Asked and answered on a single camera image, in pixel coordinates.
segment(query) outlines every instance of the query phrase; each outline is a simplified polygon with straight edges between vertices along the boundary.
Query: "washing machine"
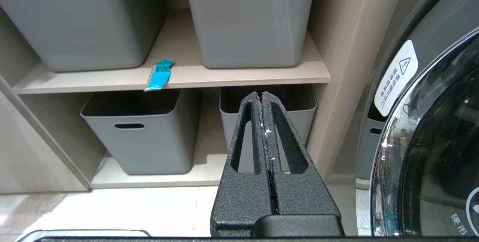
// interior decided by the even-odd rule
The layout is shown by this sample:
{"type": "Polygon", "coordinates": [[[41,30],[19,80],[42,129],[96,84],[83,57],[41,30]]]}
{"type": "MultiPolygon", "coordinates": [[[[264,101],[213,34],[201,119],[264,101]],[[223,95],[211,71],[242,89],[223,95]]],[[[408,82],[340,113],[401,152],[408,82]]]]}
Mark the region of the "washing machine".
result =
{"type": "Polygon", "coordinates": [[[479,0],[399,0],[390,27],[363,93],[356,207],[374,236],[479,236],[479,0]]]}

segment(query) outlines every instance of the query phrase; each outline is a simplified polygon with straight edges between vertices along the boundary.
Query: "gray storage bin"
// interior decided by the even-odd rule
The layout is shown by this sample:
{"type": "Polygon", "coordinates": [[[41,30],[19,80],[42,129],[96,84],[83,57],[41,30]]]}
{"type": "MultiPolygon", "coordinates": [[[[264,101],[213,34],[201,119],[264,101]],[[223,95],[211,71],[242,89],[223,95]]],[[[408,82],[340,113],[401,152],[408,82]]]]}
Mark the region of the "gray storage bin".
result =
{"type": "Polygon", "coordinates": [[[189,0],[203,64],[287,67],[301,60],[311,0],[189,0]]]}
{"type": "Polygon", "coordinates": [[[140,65],[163,22],[162,0],[0,0],[53,71],[140,65]]]}
{"type": "Polygon", "coordinates": [[[96,92],[82,117],[127,174],[182,174],[191,168],[199,123],[192,89],[96,92]]]}
{"type": "MultiPolygon", "coordinates": [[[[311,122],[318,105],[311,85],[273,85],[273,86],[244,86],[244,87],[223,87],[220,92],[219,109],[221,121],[225,133],[226,144],[229,147],[238,118],[238,111],[241,100],[251,92],[270,92],[277,96],[283,103],[293,125],[298,131],[301,140],[306,143],[308,140],[311,122]]],[[[284,154],[278,131],[279,154],[283,172],[289,172],[289,166],[284,154]]],[[[241,157],[239,159],[238,172],[242,174],[253,174],[253,137],[251,132],[251,121],[246,124],[241,157]]]]}

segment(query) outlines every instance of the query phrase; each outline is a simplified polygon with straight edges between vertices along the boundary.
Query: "warning triangle symbol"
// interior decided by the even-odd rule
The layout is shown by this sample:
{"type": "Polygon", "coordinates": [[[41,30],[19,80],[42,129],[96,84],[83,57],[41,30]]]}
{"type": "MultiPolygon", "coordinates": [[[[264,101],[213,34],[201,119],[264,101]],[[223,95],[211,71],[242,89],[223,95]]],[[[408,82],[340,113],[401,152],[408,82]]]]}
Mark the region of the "warning triangle symbol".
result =
{"type": "Polygon", "coordinates": [[[401,73],[403,75],[406,72],[406,69],[408,68],[409,61],[411,61],[411,57],[408,57],[399,61],[399,66],[401,68],[401,73]]]}

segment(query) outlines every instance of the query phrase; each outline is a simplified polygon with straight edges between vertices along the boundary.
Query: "clamp jaw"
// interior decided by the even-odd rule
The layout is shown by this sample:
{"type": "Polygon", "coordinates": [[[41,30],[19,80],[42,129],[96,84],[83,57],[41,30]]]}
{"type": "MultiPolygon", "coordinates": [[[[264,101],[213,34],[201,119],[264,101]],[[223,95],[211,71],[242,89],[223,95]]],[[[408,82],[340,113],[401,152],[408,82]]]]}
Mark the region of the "clamp jaw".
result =
{"type": "Polygon", "coordinates": [[[263,92],[243,99],[211,212],[212,237],[343,236],[341,214],[281,101],[263,92]],[[246,123],[254,174],[239,174],[246,123]],[[277,131],[291,173],[281,170],[277,131]]]}

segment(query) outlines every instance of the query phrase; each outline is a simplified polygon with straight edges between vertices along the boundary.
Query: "white floor tile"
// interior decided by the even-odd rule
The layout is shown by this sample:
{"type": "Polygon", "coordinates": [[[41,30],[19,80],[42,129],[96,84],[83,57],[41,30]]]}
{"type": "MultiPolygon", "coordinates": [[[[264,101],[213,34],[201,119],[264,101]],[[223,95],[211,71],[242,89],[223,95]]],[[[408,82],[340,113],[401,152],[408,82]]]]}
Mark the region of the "white floor tile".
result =
{"type": "Polygon", "coordinates": [[[21,234],[25,228],[52,210],[66,194],[0,196],[0,235],[21,234]]]}
{"type": "Polygon", "coordinates": [[[217,186],[199,187],[194,225],[198,236],[210,236],[211,209],[213,208],[217,191],[217,186]]]}
{"type": "Polygon", "coordinates": [[[371,236],[371,230],[365,228],[358,228],[358,235],[359,236],[371,236]]]}
{"type": "Polygon", "coordinates": [[[356,226],[356,198],[354,185],[329,184],[328,190],[341,212],[343,226],[356,226]]]}
{"type": "Polygon", "coordinates": [[[371,228],[369,213],[369,190],[356,189],[356,220],[357,227],[371,228]]]}
{"type": "Polygon", "coordinates": [[[28,227],[146,230],[152,236],[186,236],[193,230],[198,187],[101,189],[69,194],[28,227]]]}
{"type": "Polygon", "coordinates": [[[1,242],[16,242],[18,235],[0,235],[1,242]]]}

